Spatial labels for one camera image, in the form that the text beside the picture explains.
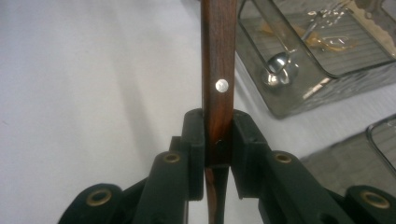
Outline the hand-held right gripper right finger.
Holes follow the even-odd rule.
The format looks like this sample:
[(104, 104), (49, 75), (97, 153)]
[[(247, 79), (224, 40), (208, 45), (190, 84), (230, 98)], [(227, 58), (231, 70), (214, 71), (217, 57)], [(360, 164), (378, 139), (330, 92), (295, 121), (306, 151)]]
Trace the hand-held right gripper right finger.
[(262, 154), (269, 150), (261, 130), (246, 112), (233, 112), (232, 172), (240, 198), (259, 198)]

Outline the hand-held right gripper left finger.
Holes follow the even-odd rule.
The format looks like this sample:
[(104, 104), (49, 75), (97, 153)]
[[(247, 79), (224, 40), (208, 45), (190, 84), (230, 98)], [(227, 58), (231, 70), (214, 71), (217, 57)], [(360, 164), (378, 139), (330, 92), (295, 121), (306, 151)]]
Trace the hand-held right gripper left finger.
[(188, 155), (189, 200), (201, 201), (204, 197), (205, 169), (205, 125), (201, 108), (185, 114), (181, 136), (171, 138), (169, 150)]

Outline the wooden-handled fork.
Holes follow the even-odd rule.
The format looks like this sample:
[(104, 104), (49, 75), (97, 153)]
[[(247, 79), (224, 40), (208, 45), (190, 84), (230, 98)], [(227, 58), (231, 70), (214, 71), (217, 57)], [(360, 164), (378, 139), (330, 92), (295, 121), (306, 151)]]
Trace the wooden-handled fork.
[(223, 224), (232, 157), (237, 0), (201, 0), (202, 108), (208, 223)]

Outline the grey transparent plastic bin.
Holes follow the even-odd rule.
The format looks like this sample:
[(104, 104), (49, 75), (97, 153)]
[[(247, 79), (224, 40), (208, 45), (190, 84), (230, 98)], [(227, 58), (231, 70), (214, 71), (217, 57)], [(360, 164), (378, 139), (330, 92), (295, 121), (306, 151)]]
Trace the grey transparent plastic bin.
[[(316, 12), (320, 36), (350, 36), (353, 49), (309, 48), (293, 30)], [(238, 0), (236, 50), (268, 110), (277, 118), (396, 83), (396, 0)], [(268, 60), (292, 52), (297, 77), (272, 88)]]
[(396, 114), (302, 158), (302, 163), (321, 186), (337, 194), (365, 185), (396, 198)]

